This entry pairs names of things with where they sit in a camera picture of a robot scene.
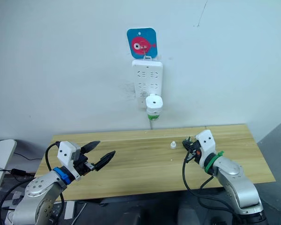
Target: sticker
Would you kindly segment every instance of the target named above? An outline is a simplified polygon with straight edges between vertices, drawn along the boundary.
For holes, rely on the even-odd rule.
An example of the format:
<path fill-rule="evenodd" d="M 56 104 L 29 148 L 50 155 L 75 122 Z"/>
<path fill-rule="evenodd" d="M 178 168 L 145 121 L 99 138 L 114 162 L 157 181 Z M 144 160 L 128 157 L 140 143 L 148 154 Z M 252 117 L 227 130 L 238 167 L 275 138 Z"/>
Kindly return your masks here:
<path fill-rule="evenodd" d="M 131 54 L 136 59 L 157 56 L 156 32 L 152 28 L 129 29 L 127 38 Z"/>

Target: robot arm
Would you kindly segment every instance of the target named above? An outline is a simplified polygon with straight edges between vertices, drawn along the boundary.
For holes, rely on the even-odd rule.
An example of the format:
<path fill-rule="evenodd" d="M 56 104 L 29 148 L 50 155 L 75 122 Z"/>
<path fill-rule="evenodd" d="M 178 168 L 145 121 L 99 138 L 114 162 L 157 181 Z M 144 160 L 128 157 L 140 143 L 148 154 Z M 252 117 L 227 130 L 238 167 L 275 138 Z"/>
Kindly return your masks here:
<path fill-rule="evenodd" d="M 49 223 L 52 208 L 58 198 L 73 180 L 92 170 L 99 171 L 114 156 L 115 151 L 107 153 L 96 164 L 87 162 L 85 153 L 93 150 L 100 142 L 91 142 L 80 148 L 72 142 L 56 142 L 59 147 L 58 159 L 62 167 L 55 167 L 42 177 L 35 178 L 25 188 L 25 195 L 17 205 L 14 225 L 45 225 Z"/>
<path fill-rule="evenodd" d="M 245 176 L 241 165 L 216 153 L 215 141 L 210 130 L 196 135 L 197 141 L 190 138 L 183 141 L 190 151 L 187 161 L 195 159 L 206 173 L 215 176 L 227 191 L 232 206 L 242 221 L 248 224 L 267 224 L 261 200 L 254 184 Z"/>

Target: small white bottle cap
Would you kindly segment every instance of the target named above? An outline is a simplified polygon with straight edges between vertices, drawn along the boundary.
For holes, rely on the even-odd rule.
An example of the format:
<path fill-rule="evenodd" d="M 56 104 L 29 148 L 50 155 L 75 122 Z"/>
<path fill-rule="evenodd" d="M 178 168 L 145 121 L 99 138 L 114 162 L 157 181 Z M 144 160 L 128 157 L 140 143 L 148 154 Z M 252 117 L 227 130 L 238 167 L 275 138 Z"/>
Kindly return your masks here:
<path fill-rule="evenodd" d="M 171 148 L 171 149 L 175 149 L 176 147 L 177 147 L 176 142 L 171 142 L 170 148 Z"/>

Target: floor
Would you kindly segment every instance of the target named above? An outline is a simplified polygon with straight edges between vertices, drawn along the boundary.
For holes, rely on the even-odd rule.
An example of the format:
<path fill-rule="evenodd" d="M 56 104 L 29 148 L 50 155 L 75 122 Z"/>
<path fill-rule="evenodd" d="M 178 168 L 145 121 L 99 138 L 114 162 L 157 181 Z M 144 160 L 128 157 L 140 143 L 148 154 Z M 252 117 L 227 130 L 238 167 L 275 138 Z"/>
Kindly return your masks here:
<path fill-rule="evenodd" d="M 257 184 L 256 187 L 269 224 L 281 225 L 281 124 L 260 141 L 258 146 L 277 181 Z M 15 182 L 11 179 L 6 180 L 5 186 Z M 214 192 L 222 199 L 227 199 L 223 189 L 211 189 L 209 191 Z M 78 212 L 84 203 L 77 203 Z M 146 224 L 148 225 L 176 225 L 179 206 L 185 204 L 196 210 L 202 225 L 212 224 L 211 221 L 214 218 L 218 218 L 219 221 L 226 221 L 229 225 L 232 218 L 227 212 L 207 210 L 200 207 L 197 199 L 186 191 L 106 198 L 100 201 L 87 201 L 86 203 L 87 205 L 76 224 L 114 225 L 127 210 L 137 206 L 142 207 L 146 212 Z M 59 224 L 70 225 L 72 221 L 72 219 L 61 219 Z"/>

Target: power outlet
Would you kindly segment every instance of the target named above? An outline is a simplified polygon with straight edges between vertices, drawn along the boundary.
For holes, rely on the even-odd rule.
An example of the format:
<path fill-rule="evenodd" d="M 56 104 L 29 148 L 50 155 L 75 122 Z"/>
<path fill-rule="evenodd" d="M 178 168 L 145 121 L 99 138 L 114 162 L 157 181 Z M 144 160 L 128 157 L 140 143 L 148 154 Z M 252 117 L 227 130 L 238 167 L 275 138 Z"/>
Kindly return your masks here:
<path fill-rule="evenodd" d="M 150 94 L 161 96 L 163 64 L 157 61 L 132 61 L 135 94 L 140 108 L 146 108 L 146 97 Z"/>

